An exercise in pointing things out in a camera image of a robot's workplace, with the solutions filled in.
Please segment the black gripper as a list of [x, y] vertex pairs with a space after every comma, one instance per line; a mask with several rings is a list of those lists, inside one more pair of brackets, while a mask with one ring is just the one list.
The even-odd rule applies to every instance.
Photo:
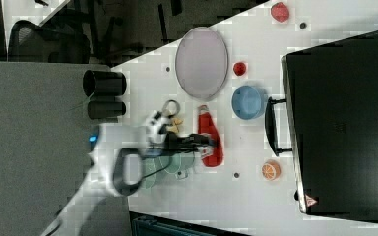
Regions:
[[198, 151], [202, 158], [214, 154], [215, 140], [210, 134], [191, 134], [187, 137], [179, 137], [175, 133], [165, 136], [163, 150], [169, 154]]

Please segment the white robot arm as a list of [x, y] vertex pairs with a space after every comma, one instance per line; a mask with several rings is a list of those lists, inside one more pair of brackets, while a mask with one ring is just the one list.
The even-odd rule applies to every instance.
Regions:
[[94, 165], [81, 186], [40, 236], [79, 236], [97, 205], [108, 197], [135, 194], [152, 174], [144, 161], [185, 152], [211, 153], [217, 140], [209, 134], [181, 137], [167, 129], [171, 117], [154, 112], [138, 126], [101, 123], [89, 157]]

